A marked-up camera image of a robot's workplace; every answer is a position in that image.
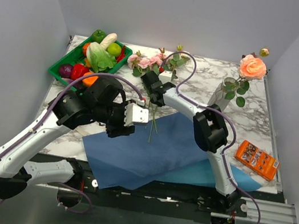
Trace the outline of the pink flower stem bunch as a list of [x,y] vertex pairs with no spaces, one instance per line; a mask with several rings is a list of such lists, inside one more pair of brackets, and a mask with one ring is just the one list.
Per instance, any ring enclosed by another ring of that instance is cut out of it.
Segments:
[[[157,75],[160,75],[164,71],[164,62],[166,59],[165,48],[160,48],[159,53],[154,55],[152,58],[147,58],[144,54],[142,54],[139,50],[128,57],[127,64],[129,68],[132,70],[132,74],[135,77],[141,77],[146,73],[154,72]],[[152,123],[149,131],[148,143],[151,141],[152,132],[155,131],[157,133],[157,125],[156,125],[156,112],[158,106],[155,106],[151,102],[150,94],[145,88],[145,91],[148,95],[147,107],[149,110],[149,115],[152,118]]]

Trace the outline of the dark blue wrapping paper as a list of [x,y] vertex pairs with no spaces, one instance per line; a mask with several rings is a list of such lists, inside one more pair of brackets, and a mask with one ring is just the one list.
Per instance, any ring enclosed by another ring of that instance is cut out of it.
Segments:
[[90,168],[100,187],[124,185],[136,189],[168,171],[208,159],[194,139],[193,123],[181,113],[156,120],[157,134],[136,125],[128,136],[109,138],[106,133],[83,138]]

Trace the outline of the pink rose stem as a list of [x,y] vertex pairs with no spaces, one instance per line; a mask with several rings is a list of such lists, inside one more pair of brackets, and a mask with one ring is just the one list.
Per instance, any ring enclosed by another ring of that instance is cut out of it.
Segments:
[[244,95],[250,89],[250,83],[255,80],[261,80],[267,74],[267,67],[263,60],[270,55],[267,47],[260,49],[257,53],[253,52],[243,55],[237,69],[237,78],[225,78],[221,84],[221,93],[224,102],[235,99],[238,107],[245,106]]

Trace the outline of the light blue wrapping paper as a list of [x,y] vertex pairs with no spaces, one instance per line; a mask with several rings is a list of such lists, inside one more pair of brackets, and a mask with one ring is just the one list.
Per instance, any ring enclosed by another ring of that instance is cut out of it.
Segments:
[[[231,165],[233,176],[239,187],[245,191],[255,191],[261,188],[260,183],[254,181],[247,173]],[[215,177],[208,159],[174,169],[155,178],[156,181],[181,183],[194,186],[204,186],[215,189]]]

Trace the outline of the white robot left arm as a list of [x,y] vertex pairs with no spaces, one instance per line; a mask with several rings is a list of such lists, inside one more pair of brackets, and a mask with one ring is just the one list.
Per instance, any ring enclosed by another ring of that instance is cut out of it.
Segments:
[[144,104],[143,98],[127,100],[122,84],[112,75],[96,77],[90,87],[59,93],[30,126],[0,147],[0,199],[14,197],[39,183],[80,188],[83,169],[75,158],[43,163],[30,159],[80,125],[100,122],[110,138],[129,135],[134,132],[134,125],[126,124],[131,106]]

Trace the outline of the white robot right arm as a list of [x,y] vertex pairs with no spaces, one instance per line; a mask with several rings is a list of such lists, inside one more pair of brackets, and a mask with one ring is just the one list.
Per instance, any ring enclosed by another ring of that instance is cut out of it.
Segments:
[[241,193],[225,154],[229,134],[226,116],[217,105],[198,103],[180,93],[173,83],[162,83],[153,71],[141,76],[141,80],[153,104],[174,108],[193,122],[195,142],[207,152],[215,177],[215,208],[221,213],[233,210]]

